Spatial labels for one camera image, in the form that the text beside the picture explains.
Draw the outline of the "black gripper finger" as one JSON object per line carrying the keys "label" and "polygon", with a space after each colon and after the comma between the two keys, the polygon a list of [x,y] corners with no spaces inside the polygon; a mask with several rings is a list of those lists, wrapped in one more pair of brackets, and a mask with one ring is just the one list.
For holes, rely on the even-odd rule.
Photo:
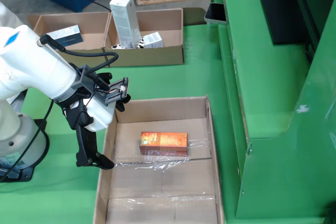
{"label": "black gripper finger", "polygon": [[116,102],[115,102],[115,108],[119,112],[124,112],[125,111],[124,104],[128,103],[131,100],[131,96],[129,94],[127,94],[125,98],[121,98],[121,96],[118,95],[118,96],[116,96],[116,98],[119,98],[119,99],[116,100]]}
{"label": "black gripper finger", "polygon": [[79,151],[76,153],[76,166],[93,166],[104,170],[114,168],[114,163],[105,155],[98,152],[96,133],[86,129],[94,122],[85,106],[77,106],[74,109],[63,108],[68,124],[76,131]]}

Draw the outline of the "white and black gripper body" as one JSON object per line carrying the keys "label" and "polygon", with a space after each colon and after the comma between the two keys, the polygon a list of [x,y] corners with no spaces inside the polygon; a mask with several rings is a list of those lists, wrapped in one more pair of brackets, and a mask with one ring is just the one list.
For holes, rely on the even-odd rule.
{"label": "white and black gripper body", "polygon": [[108,127],[113,120],[114,107],[105,105],[89,91],[76,91],[69,97],[65,94],[54,98],[61,107],[71,129],[76,126],[97,132]]}

